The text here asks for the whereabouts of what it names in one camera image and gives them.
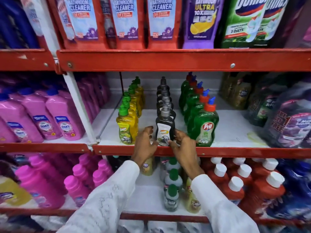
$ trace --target hand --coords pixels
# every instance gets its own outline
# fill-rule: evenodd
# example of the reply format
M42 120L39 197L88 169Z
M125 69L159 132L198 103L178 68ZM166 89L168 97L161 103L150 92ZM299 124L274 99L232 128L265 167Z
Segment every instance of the hand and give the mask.
M176 142L171 140L169 140L169 146L172 148L177 161L183 167L190 179L193 180L196 176L204 174L204 171L197 163L195 140L192 140L184 132L178 129L175 129L175 136L180 147L178 147Z
M143 131L138 133L135 141L134 153L131 160L141 167L144 162L153 156L158 147L158 142L154 141L150 144L150 138L153 134L153 126L145 127Z

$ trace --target white cap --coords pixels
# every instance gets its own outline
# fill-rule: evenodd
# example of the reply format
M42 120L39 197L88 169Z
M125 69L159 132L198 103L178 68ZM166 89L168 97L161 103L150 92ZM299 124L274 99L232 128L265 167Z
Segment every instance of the white cap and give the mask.
M234 158L232 161L236 165L241 165L245 162L245 160L246 160L245 158Z
M269 185L279 188L282 183L285 181L285 178L278 172L271 172L269 176L266 178Z
M213 164L218 164L218 163L220 163L221 162L221 157L212 157L211 158L211 162L213 163Z
M252 160L256 163L262 163L265 159L264 158L252 158Z
M227 167L222 164L222 163L218 163L216 164L216 167L214 169L214 173L216 174L216 176L219 177L223 177L227 172Z
M267 158L264 162L263 162L263 167L273 171L277 165L279 164L279 162L275 159L275 158Z
M244 183L241 178L233 176L229 181L229 188L235 192L238 192L242 189Z
M247 178L251 174L252 168L247 164L241 164L238 169L238 174Z

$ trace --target white sleeve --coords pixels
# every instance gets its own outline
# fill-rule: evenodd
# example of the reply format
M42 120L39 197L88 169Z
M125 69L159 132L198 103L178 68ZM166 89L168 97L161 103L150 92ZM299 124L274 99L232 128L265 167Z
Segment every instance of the white sleeve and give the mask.
M117 231L121 212L134 192L138 165L130 160L95 188L57 233L112 233Z
M191 189L214 233L259 233L253 219L229 201L206 174L194 178Z

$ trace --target shirt sleeve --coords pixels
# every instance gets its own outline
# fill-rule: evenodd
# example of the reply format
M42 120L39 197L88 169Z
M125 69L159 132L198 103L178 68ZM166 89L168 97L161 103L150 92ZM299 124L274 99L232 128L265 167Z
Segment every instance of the shirt sleeve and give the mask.
M214 233L259 233L253 219L229 201L206 174L194 178L191 189L201 203Z
M138 165L130 160L95 188L83 206L74 212L57 233L116 232L121 212L134 192Z

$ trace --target shelf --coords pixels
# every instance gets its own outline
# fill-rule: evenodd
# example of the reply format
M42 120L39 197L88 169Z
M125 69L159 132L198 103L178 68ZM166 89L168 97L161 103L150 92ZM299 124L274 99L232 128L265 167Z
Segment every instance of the shelf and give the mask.
M146 108L139 118L139 130L153 125L156 132L156 92L147 92ZM181 131L187 131L184 118L178 107L180 92L171 92L174 111L176 112L175 126ZM216 95L216 110L219 115L219 123L215 130L215 140L212 147L197 147L198 156L201 157L258 157L258 158L307 158L311 149L281 149L269 148L265 141L257 136L261 128L251 125L244 117L244 111L234 110L223 99ZM119 127L116 123L118 110L111 116L107 126L100 136L98 145L93 149L100 155L132 155L134 145L125 145L119 138ZM173 156L170 147L159 146L156 156Z
M208 223L208 218L203 210L193 214L186 211L184 200L175 212L168 212L164 207L163 183L160 181L160 165L152 176L139 174L136 180L134 193L128 200L120 219L143 220L143 221L170 221L170 222L201 222ZM70 196L60 209L42 209L34 200L29 201L18 208L9 206L6 203L0 204L0 213L8 216L15 215L44 215L44 216L71 216L77 207ZM259 224L303 224L301 221L279 220L279 219L255 219Z
M311 71L310 49L60 50L57 56L64 71Z
M45 49L0 50L0 71L55 71L52 54Z
M121 100L121 92L114 92L111 99L95 118L92 128L98 138L113 115ZM56 140L45 140L43 143L7 143L0 144L0 152L56 152L56 153L88 153L89 140L86 133L80 140L68 141L64 137Z

